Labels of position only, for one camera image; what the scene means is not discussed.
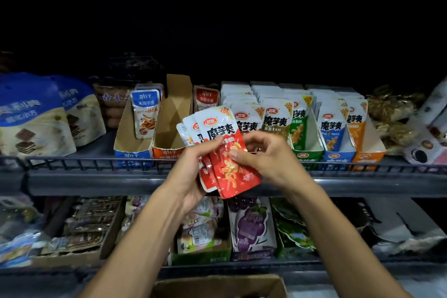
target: purple grape package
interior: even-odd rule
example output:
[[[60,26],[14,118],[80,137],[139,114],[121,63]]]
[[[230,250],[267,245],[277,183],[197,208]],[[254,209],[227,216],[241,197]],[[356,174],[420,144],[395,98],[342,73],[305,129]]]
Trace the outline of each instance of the purple grape package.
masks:
[[[233,244],[232,260],[273,256],[276,237],[269,197],[234,197],[227,201]]]

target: fingernail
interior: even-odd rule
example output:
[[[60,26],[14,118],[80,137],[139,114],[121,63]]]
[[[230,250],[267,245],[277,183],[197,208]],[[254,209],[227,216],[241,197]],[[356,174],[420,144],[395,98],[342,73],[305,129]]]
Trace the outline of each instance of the fingernail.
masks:
[[[228,155],[230,156],[231,159],[236,159],[237,158],[237,151],[232,149]]]

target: person's left hand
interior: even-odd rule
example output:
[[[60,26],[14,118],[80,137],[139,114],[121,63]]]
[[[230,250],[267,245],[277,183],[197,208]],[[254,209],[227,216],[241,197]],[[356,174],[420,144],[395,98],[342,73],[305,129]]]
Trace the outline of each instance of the person's left hand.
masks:
[[[205,196],[205,191],[197,181],[199,157],[214,151],[223,140],[224,138],[219,136],[208,142],[188,146],[166,178],[165,184],[173,191],[173,195],[179,196],[182,200],[184,215]]]

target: red oval logo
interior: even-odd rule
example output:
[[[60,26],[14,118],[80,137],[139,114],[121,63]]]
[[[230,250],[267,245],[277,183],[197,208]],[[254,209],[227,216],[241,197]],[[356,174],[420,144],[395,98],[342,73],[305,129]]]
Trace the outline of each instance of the red oval logo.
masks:
[[[268,108],[265,110],[265,112],[269,113],[269,114],[277,114],[278,113],[278,109],[277,108]]]
[[[245,112],[238,112],[234,115],[234,117],[238,119],[247,119],[249,115]]]
[[[203,124],[205,126],[215,125],[216,123],[217,123],[217,119],[216,118],[208,118],[207,120],[203,121]]]

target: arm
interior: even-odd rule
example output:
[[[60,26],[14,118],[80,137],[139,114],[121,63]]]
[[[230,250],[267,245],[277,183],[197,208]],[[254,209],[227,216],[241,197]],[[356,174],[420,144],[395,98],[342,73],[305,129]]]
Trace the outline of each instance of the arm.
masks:
[[[232,151],[230,157],[254,167],[282,188],[305,219],[340,297],[411,297],[374,256],[326,192],[314,182],[282,137],[253,132],[245,135],[244,140],[248,149],[258,147],[262,153]]]
[[[203,199],[204,192],[195,181],[198,158],[221,143],[222,138],[216,138],[186,148],[81,298],[150,295],[183,218]]]

